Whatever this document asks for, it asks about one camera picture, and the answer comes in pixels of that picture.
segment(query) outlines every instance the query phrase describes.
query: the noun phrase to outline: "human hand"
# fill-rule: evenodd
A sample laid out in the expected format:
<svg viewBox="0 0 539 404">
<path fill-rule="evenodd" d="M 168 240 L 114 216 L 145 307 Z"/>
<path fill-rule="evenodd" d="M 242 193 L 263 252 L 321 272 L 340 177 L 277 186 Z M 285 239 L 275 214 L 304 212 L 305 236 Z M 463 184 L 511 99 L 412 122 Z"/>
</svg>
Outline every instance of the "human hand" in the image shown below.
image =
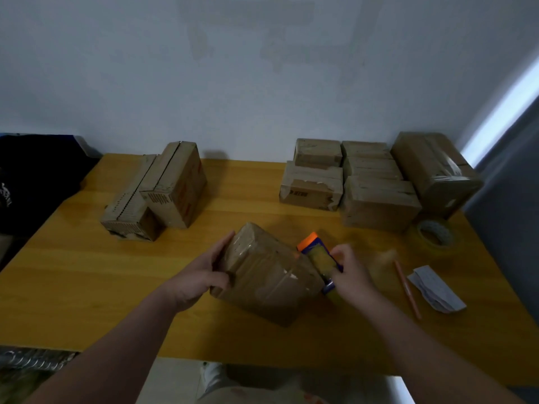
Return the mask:
<svg viewBox="0 0 539 404">
<path fill-rule="evenodd" d="M 343 267 L 343 272 L 334 269 L 332 274 L 333 283 L 341 298 L 358 307 L 364 297 L 379 294 L 369 271 L 357 260 L 350 244 L 337 245 L 330 255 Z"/>
<path fill-rule="evenodd" d="M 218 286 L 222 289 L 230 286 L 229 276 L 225 272 L 214 271 L 213 264 L 233 236 L 234 231 L 230 231 L 210 249 L 161 285 L 177 312 L 192 307 L 202 294 L 210 289 L 210 286 Z"/>
</svg>

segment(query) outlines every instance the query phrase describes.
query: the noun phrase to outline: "wooden table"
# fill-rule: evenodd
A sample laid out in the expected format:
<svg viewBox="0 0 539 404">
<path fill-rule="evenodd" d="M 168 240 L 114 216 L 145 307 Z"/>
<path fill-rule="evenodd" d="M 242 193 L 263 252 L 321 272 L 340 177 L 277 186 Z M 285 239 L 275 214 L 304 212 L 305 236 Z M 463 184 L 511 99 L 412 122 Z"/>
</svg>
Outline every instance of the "wooden table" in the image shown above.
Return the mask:
<svg viewBox="0 0 539 404">
<path fill-rule="evenodd" d="M 280 204 L 284 164 L 204 160 L 208 186 L 189 229 L 167 229 L 154 243 L 118 241 L 99 217 L 138 161 L 105 155 L 84 188 L 0 273 L 0 344 L 84 350 L 228 230 L 252 221 L 290 245 L 314 230 L 328 247 L 350 242 L 366 261 L 394 248 L 406 274 L 429 263 L 468 308 L 438 313 L 414 289 L 420 326 L 503 384 L 539 385 L 538 329 L 461 213 L 451 220 L 460 237 L 455 254 L 440 258 L 417 252 L 401 235 L 345 228 L 338 212 Z M 412 316 L 394 269 L 373 274 L 381 291 Z M 368 323 L 322 296 L 283 329 L 205 295 L 177 315 L 159 354 L 394 374 Z"/>
</svg>

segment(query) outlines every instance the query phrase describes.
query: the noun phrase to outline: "brown cardboard box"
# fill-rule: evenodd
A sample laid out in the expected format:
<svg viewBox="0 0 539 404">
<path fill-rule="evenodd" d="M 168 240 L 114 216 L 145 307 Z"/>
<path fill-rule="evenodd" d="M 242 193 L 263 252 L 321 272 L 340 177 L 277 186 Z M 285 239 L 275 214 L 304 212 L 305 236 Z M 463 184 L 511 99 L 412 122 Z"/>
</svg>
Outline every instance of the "brown cardboard box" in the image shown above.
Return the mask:
<svg viewBox="0 0 539 404">
<path fill-rule="evenodd" d="M 395 160 L 347 157 L 342 164 L 343 179 L 348 176 L 365 176 L 381 179 L 403 180 L 403 175 Z"/>
<path fill-rule="evenodd" d="M 447 218 L 483 186 L 447 136 L 401 132 L 391 153 L 417 190 L 423 211 Z"/>
<path fill-rule="evenodd" d="M 127 188 L 105 208 L 101 224 L 116 237 L 127 240 L 155 241 L 163 225 L 148 208 L 138 189 L 156 155 L 142 156 L 141 166 Z"/>
<path fill-rule="evenodd" d="M 217 269 L 230 275 L 232 288 L 213 288 L 212 296 L 281 326 L 324 287 L 309 258 L 252 222 L 232 239 Z"/>
<path fill-rule="evenodd" d="M 279 201 L 302 207 L 335 211 L 342 196 L 342 169 L 313 169 L 286 162 Z"/>
<path fill-rule="evenodd" d="M 294 150 L 294 164 L 303 167 L 339 167 L 341 144 L 336 140 L 298 139 Z"/>
<path fill-rule="evenodd" d="M 362 157 L 364 159 L 392 159 L 386 143 L 353 142 L 341 143 L 343 160 L 347 157 Z"/>
<path fill-rule="evenodd" d="M 187 228 L 206 184 L 196 143 L 169 143 L 140 186 L 148 207 L 167 227 Z"/>
<path fill-rule="evenodd" d="M 341 218 L 347 227 L 402 232 L 420 211 L 410 182 L 350 176 L 344 184 Z"/>
</svg>

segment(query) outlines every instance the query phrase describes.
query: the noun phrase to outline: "person's right arm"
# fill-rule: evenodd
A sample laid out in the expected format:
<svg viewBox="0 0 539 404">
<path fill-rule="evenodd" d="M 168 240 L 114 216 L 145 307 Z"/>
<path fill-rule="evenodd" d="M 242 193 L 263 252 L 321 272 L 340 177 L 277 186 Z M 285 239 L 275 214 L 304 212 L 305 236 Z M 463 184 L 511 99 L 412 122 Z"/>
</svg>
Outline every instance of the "person's right arm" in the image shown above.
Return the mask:
<svg viewBox="0 0 539 404">
<path fill-rule="evenodd" d="M 516 395 L 427 335 L 374 286 L 348 244 L 331 254 L 342 262 L 332 279 L 339 295 L 381 335 L 417 404 L 522 403 Z"/>
</svg>

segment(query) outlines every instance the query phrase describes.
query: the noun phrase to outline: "person's left arm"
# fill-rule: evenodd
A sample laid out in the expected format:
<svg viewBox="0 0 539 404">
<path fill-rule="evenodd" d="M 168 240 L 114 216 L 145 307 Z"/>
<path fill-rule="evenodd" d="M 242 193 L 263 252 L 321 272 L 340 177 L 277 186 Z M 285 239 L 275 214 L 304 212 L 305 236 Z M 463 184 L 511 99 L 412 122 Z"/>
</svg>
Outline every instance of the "person's left arm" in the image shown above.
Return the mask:
<svg viewBox="0 0 539 404">
<path fill-rule="evenodd" d="M 147 296 L 109 333 L 44 382 L 26 404 L 135 403 L 177 312 L 194 305 L 210 286 L 229 277 L 213 263 L 230 232 Z"/>
</svg>

